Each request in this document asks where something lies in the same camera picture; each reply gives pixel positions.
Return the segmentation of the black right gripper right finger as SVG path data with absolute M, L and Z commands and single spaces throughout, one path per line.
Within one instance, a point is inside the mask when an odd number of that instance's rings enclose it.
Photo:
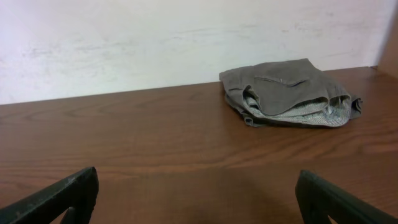
M 397 218 L 308 170 L 300 171 L 295 195 L 305 224 L 397 224 Z

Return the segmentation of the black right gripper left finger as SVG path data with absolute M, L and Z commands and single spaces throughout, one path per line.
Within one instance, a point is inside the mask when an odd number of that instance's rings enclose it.
M 94 167 L 84 168 L 1 209 L 1 223 L 51 223 L 64 213 L 62 223 L 88 224 L 99 181 Z

